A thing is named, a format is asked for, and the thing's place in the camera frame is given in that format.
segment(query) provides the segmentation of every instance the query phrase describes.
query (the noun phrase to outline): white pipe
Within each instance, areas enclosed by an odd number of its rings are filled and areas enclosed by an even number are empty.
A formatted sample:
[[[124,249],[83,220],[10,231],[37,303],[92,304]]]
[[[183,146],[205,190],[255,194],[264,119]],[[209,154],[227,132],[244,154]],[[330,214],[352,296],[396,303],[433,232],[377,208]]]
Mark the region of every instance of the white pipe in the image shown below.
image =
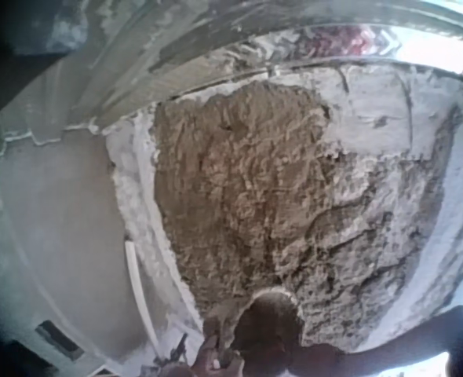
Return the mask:
[[[139,311],[140,317],[143,321],[144,328],[148,333],[148,339],[153,345],[155,355],[159,359],[162,359],[162,349],[160,348],[159,339],[157,338],[155,333],[155,327],[153,326],[153,321],[151,320],[151,316],[148,311],[148,304],[146,303],[146,298],[144,297],[143,286],[140,282],[139,265],[137,263],[136,247],[134,245],[134,242],[125,241],[125,253],[127,256],[127,266],[129,268],[130,283],[132,284],[134,298],[136,299],[137,310]]]

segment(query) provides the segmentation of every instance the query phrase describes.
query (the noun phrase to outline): grey wall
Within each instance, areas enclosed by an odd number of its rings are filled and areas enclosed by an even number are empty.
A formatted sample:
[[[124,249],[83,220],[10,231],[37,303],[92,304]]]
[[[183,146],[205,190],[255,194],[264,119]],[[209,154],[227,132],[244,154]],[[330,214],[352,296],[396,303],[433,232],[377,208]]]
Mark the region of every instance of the grey wall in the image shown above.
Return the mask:
[[[86,375],[146,341],[123,246],[124,225],[102,137],[73,131],[0,158],[0,330]],[[34,329],[51,320],[86,353],[72,362]]]

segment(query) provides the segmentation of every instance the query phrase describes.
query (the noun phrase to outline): damaged wall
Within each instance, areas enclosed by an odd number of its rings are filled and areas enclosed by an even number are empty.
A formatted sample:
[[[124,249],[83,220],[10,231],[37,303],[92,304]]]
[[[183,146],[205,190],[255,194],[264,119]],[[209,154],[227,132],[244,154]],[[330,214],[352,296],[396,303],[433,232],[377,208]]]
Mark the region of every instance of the damaged wall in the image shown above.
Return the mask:
[[[148,211],[158,204],[171,242],[159,251],[202,315],[283,284],[302,302],[306,342],[350,350],[430,317],[463,276],[457,80],[351,65],[257,75],[133,122],[139,166],[155,175]]]

